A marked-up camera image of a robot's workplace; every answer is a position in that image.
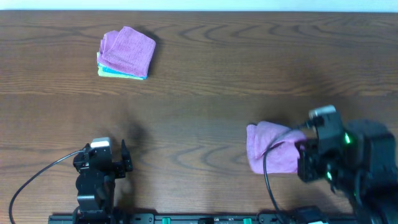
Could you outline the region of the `purple microfiber cloth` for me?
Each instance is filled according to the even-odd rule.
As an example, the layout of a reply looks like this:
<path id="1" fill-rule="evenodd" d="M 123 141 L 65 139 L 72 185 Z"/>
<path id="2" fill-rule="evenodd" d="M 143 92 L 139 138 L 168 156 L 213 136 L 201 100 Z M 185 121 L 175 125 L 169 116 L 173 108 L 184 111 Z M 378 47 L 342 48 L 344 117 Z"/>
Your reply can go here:
<path id="1" fill-rule="evenodd" d="M 299 152 L 295 143 L 305 140 L 301 131 L 291 131 L 290 128 L 261 121 L 246 127 L 246 152 L 251 170 L 263 174 L 264 153 L 271 150 L 266 158 L 268 174 L 292 174 L 297 172 Z"/>

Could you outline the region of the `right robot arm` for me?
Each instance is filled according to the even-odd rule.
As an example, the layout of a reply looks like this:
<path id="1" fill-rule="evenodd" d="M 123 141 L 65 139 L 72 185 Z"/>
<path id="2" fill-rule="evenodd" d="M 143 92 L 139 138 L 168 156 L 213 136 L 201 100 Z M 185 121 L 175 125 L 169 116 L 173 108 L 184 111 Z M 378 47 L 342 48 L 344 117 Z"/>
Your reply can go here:
<path id="1" fill-rule="evenodd" d="M 338 112 L 305 125 L 317 136 L 295 145 L 301 181 L 325 179 L 343 192 L 359 223 L 397 223 L 396 139 L 388 128 L 368 119 L 343 123 Z"/>

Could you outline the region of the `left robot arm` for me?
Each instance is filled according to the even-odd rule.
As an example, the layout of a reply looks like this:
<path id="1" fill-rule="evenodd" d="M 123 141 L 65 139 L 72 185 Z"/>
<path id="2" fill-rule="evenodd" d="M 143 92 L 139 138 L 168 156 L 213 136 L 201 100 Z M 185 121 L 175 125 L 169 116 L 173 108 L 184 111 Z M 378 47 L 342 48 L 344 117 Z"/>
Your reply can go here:
<path id="1" fill-rule="evenodd" d="M 121 141 L 121 160 L 112 160 L 110 138 L 97 138 L 74 157 L 78 208 L 73 223 L 129 223 L 130 216 L 114 206 L 115 180 L 133 170 L 130 152 Z"/>

